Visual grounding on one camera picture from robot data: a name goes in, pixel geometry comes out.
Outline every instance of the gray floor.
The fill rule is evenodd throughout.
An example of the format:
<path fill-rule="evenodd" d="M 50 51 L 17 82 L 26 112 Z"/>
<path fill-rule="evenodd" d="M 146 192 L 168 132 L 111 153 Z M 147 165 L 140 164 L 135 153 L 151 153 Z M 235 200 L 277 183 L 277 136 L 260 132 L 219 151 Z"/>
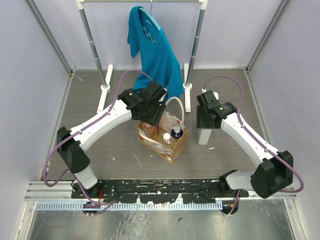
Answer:
<path fill-rule="evenodd" d="M 283 200 L 241 200 L 229 217 L 219 210 L 36 211 L 28 240 L 292 240 Z"/>
<path fill-rule="evenodd" d="M 117 70 L 112 74 L 111 93 L 107 97 L 108 105 L 114 97 L 118 80 L 123 72 Z M 233 76 L 239 80 L 244 90 L 241 113 L 251 127 L 261 134 L 248 82 L 242 69 L 194 70 L 191 75 L 192 112 L 185 114 L 184 123 L 190 130 L 189 144 L 175 162 L 169 164 L 138 142 L 135 130 L 138 122 L 130 120 L 101 137 L 86 152 L 91 159 L 91 167 L 96 176 L 100 179 L 218 178 L 233 169 L 254 170 L 254 165 L 247 154 L 220 129 L 214 130 L 208 145 L 198 145 L 196 96 L 201 93 L 201 88 L 208 79 L 221 74 Z M 136 73 L 130 73 L 123 81 L 121 90 L 132 88 L 136 77 Z M 66 126 L 67 129 L 72 128 L 96 114 L 101 94 L 100 85 L 96 71 L 76 72 L 61 126 Z M 231 80 L 218 78 L 212 81 L 207 89 L 218 92 L 221 103 L 231 102 L 238 106 L 240 91 Z M 180 117 L 178 104 L 174 101 L 172 103 L 167 110 Z M 64 162 L 56 154 L 51 161 L 48 178 L 56 179 L 65 168 Z M 71 176 L 66 175 L 65 179 L 71 179 Z"/>

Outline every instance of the hanger hook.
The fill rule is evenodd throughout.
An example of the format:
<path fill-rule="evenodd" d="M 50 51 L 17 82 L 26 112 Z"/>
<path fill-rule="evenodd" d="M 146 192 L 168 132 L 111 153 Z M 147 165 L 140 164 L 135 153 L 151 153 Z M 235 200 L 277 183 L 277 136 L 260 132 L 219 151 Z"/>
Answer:
<path fill-rule="evenodd" d="M 150 12 L 150 15 L 152 15 L 152 14 L 151 14 L 151 10 L 152 10 L 152 0 L 150 0 L 150 3 L 151 3 L 151 7 L 150 7 L 150 11 L 149 11 L 149 12 Z"/>

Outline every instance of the dark blue bottle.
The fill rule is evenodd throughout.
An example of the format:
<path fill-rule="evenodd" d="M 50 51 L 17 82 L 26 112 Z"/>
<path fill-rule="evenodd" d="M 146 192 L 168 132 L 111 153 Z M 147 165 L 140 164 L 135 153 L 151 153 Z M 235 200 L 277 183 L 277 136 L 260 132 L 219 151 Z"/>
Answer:
<path fill-rule="evenodd" d="M 181 138 L 183 134 L 184 132 L 182 131 L 180 126 L 175 126 L 171 129 L 171 136 L 177 140 Z"/>

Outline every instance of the bottle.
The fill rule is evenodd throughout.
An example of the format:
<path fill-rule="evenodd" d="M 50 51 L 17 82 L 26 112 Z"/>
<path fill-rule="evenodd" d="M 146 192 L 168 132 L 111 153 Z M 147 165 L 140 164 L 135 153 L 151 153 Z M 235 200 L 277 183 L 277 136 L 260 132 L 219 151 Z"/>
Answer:
<path fill-rule="evenodd" d="M 165 149 L 174 149 L 176 146 L 176 140 L 170 135 L 170 133 L 160 133 L 158 135 L 158 143 L 162 144 Z"/>
<path fill-rule="evenodd" d="M 182 131 L 180 126 L 174 126 L 171 129 L 171 136 L 174 137 L 176 140 L 181 138 L 183 134 L 184 134 L 184 132 Z"/>
<path fill-rule="evenodd" d="M 142 127 L 141 127 L 142 131 L 144 131 L 145 135 L 149 138 L 152 139 L 154 141 L 157 140 L 157 136 L 158 136 L 158 128 L 155 126 L 152 126 L 148 123 L 143 122 L 142 123 Z"/>

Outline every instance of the teal shirt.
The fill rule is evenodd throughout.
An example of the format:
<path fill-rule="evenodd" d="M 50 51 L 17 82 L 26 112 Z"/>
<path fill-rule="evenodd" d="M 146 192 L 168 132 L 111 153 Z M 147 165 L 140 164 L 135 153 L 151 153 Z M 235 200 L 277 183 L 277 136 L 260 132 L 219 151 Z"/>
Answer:
<path fill-rule="evenodd" d="M 140 51 L 142 71 L 167 88 L 168 98 L 179 98 L 184 92 L 180 64 L 164 31 L 141 6 L 132 8 L 130 12 L 127 42 L 130 44 L 132 58 Z M 141 74 L 133 88 L 145 88 L 149 82 L 150 80 Z"/>

